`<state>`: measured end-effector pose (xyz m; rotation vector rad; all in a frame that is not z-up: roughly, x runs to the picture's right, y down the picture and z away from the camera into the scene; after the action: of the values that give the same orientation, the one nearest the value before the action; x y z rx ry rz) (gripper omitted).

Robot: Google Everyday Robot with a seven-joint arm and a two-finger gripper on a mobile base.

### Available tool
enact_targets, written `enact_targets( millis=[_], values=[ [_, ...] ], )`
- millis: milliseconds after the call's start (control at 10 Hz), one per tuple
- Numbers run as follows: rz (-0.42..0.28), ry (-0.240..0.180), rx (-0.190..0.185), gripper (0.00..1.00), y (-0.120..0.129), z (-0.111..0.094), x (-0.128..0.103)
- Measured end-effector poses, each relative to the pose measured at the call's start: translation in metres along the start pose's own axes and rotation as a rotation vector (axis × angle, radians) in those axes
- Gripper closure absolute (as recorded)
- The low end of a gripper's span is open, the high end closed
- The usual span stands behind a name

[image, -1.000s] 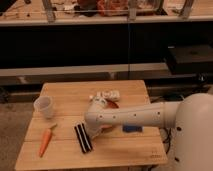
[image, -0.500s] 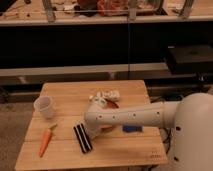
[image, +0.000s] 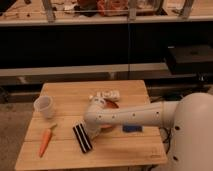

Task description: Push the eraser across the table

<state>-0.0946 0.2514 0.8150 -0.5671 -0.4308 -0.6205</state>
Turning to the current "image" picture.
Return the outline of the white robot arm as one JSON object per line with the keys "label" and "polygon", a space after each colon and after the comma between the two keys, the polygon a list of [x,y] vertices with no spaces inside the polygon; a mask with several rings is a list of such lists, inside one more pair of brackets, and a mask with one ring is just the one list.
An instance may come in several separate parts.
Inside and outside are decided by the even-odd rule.
{"label": "white robot arm", "polygon": [[85,114],[86,130],[98,135],[101,124],[170,127],[173,132],[172,171],[213,171],[213,95],[192,93],[179,101],[105,109],[94,97]]}

